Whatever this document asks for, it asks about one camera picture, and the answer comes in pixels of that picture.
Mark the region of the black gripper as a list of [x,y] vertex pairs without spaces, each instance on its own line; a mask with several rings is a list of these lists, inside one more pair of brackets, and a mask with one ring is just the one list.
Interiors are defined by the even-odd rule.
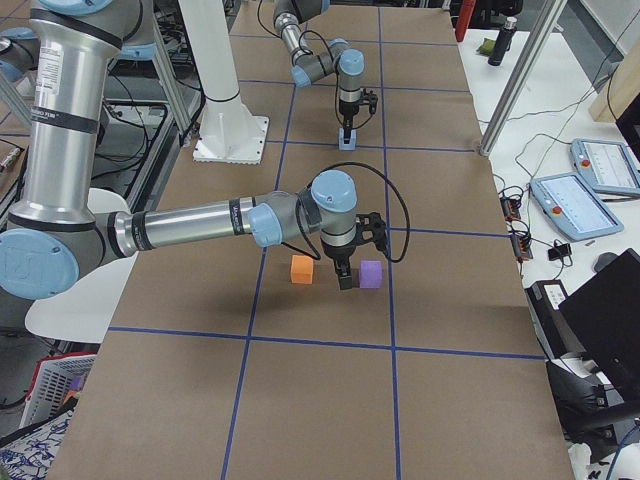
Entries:
[[350,141],[352,123],[361,107],[368,109],[369,115],[376,114],[378,96],[373,90],[361,88],[359,90],[345,90],[338,88],[338,115],[343,128],[343,140]]
[[372,243],[386,253],[386,223],[379,213],[357,214],[352,227],[341,233],[322,229],[320,238],[324,253],[333,260],[341,290],[351,288],[351,268],[346,264],[358,247]]

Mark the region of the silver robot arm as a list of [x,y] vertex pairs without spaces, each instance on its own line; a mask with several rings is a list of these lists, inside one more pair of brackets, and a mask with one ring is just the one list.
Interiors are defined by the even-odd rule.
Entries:
[[357,130],[354,124],[360,109],[366,107],[371,116],[376,114],[378,97],[363,87],[365,56],[342,38],[324,41],[324,50],[316,53],[305,36],[305,22],[328,10],[328,1],[278,1],[273,13],[276,36],[285,44],[291,60],[291,75],[299,88],[305,88],[332,74],[336,76],[334,108],[340,125],[338,145],[341,150],[356,147]]
[[[10,207],[1,233],[1,287],[31,300],[69,290],[81,278],[139,251],[250,234],[269,247],[319,231],[341,290],[352,287],[350,257],[373,242],[390,259],[379,213],[357,214],[355,183],[335,170],[318,174],[299,193],[255,197],[160,212],[89,210],[95,148],[108,63],[121,54],[156,53],[152,1],[32,1],[30,23],[39,36],[35,102],[24,190]],[[275,1],[273,26],[292,62],[297,87],[336,74],[340,147],[354,146],[354,116],[361,105],[373,114],[377,96],[361,88],[364,55],[336,39],[316,55],[303,23],[330,1]],[[269,120],[254,116],[240,98],[222,5],[187,1],[180,7],[202,81],[203,134],[195,160],[259,163]]]

